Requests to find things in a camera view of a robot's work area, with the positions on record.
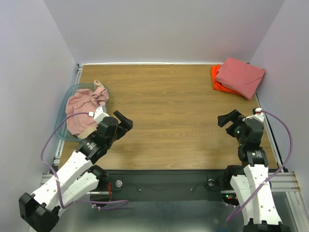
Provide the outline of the beige t shirt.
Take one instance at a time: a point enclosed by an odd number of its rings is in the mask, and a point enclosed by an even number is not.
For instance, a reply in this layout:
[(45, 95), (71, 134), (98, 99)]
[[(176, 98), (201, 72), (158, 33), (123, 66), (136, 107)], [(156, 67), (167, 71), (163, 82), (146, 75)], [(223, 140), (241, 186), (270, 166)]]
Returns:
[[(103, 84), (99, 80), (94, 81), (94, 88), (95, 90), (98, 87), (104, 88)], [(78, 135), (79, 139), (85, 139), (88, 135), (90, 135), (92, 132), (94, 132), (97, 129), (97, 126), (91, 126), (88, 127), (85, 131), (83, 131), (81, 134)]]

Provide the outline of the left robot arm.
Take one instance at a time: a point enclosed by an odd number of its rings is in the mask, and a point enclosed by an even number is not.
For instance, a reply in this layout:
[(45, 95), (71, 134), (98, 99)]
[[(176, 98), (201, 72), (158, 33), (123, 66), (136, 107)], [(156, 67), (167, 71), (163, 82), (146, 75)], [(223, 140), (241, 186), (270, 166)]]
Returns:
[(133, 128), (133, 121), (119, 111), (114, 116), (97, 108), (83, 115), (94, 119), (98, 127), (81, 140), (65, 164), (52, 172), (43, 185), (31, 194), (24, 193), (18, 200), (21, 218), (36, 232), (50, 232), (58, 223), (63, 212), (92, 190), (107, 190), (105, 202), (90, 201), (93, 208), (111, 210), (122, 207), (127, 200), (112, 201), (112, 184), (108, 173), (96, 165), (106, 155), (112, 144)]

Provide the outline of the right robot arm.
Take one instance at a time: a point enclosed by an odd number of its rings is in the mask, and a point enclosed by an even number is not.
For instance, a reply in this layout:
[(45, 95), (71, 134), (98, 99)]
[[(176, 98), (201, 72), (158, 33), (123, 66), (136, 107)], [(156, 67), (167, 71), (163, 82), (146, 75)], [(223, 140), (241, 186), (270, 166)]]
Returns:
[(226, 218), (233, 220), (238, 214), (243, 216), (245, 232), (289, 232), (279, 216), (271, 191), (271, 179), (283, 168), (281, 165), (273, 174), (269, 174), (267, 155), (260, 146), (264, 133), (266, 111), (253, 109), (251, 116), (244, 116), (238, 110), (218, 116), (218, 126), (232, 124), (225, 130), (236, 138), (238, 157), (242, 165), (229, 165), (222, 177), (223, 185), (233, 189), (238, 206)]

